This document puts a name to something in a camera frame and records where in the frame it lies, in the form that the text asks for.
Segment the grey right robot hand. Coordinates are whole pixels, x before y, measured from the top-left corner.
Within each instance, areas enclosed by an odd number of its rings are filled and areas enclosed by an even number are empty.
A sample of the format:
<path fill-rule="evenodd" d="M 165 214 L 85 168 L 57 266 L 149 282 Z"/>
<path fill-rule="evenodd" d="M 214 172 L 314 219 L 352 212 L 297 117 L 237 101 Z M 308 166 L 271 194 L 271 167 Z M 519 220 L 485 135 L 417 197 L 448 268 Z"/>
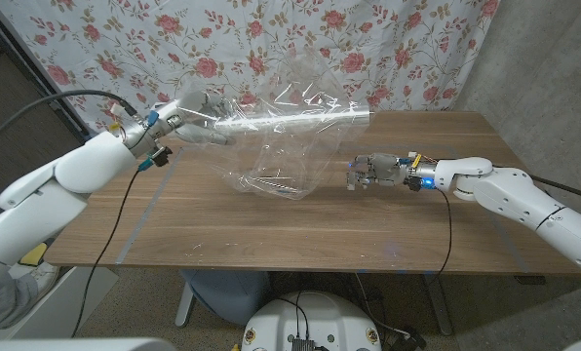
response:
<path fill-rule="evenodd" d="M 436 167 L 436 160 L 416 152 L 409 152 L 406 157 L 385 153 L 359 155 L 349 164 L 347 189 L 353 191 L 357 186 L 368 188 L 373 184 L 402 184 L 412 191 L 435 189 Z"/>

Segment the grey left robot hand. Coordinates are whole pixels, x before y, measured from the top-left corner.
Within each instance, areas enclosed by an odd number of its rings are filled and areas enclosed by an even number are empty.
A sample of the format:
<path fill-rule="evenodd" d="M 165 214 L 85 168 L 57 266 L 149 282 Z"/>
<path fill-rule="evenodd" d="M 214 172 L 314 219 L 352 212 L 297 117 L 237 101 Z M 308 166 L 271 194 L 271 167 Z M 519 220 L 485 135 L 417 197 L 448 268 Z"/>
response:
<path fill-rule="evenodd" d="M 127 127 L 124 144 L 135 156 L 141 156 L 157 146 L 158 140 L 174 134 L 187 143 L 232 145 L 229 132 L 222 132 L 218 122 L 233 112 L 230 101 L 217 94 L 194 92 L 153 108 L 148 116 Z"/>

